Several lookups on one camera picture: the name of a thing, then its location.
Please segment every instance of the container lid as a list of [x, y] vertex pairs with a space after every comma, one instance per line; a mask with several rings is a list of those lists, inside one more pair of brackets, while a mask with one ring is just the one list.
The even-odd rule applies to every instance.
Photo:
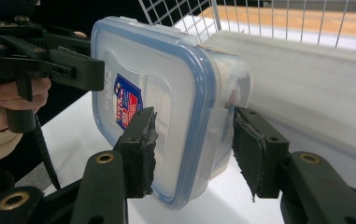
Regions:
[[[215, 155], [204, 150], [204, 139], [221, 93], [219, 71], [196, 45], [195, 36], [127, 18], [102, 19], [92, 33], [93, 57], [106, 62], [105, 88], [93, 93], [95, 122], [114, 146], [137, 110], [154, 107], [159, 138], [152, 188], [171, 209], [204, 190], [197, 179], [208, 181], [215, 166], [204, 159]], [[225, 163], [231, 154], [222, 154]]]

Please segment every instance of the wire basket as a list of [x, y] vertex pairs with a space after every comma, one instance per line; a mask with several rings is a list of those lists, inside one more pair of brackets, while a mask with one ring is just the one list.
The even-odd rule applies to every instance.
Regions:
[[219, 30], [356, 49], [355, 0], [139, 0], [149, 24], [197, 35]]

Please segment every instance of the printed label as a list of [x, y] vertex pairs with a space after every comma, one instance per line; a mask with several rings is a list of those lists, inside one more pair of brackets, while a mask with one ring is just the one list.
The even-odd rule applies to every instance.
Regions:
[[123, 76], [117, 74], [114, 82], [114, 94], [117, 98], [116, 122], [125, 130], [134, 113], [143, 108], [141, 90]]

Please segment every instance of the wooden surface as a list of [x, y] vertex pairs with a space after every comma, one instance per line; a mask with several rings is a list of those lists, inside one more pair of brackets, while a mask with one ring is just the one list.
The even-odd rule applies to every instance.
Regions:
[[[257, 8], [257, 7], [226, 7], [218, 6], [219, 16], [221, 20], [232, 21], [249, 24], [261, 24], [262, 26], [272, 26], [274, 28], [294, 30], [304, 30], [311, 32], [319, 32], [321, 19], [323, 16], [323, 24], [321, 31], [323, 33], [338, 34], [341, 26], [341, 21], [344, 17], [341, 35], [356, 35], [356, 12], [313, 11], [297, 9], [280, 9], [280, 8]], [[211, 7], [203, 11], [202, 15], [207, 18], [212, 18], [214, 15]]]

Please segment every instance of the white surface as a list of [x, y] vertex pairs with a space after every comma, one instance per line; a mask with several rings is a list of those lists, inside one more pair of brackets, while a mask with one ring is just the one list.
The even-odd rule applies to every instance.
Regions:
[[[87, 93], [43, 127], [50, 156], [62, 187], [82, 177], [87, 159], [110, 150], [93, 120], [92, 99]], [[128, 200], [130, 223], [283, 223], [279, 200], [256, 199], [232, 159], [224, 173], [209, 182], [199, 198], [179, 211], [161, 207], [151, 198]]]
[[356, 50], [231, 32], [205, 45], [247, 63], [249, 108], [290, 141], [290, 151], [318, 153], [356, 188]]

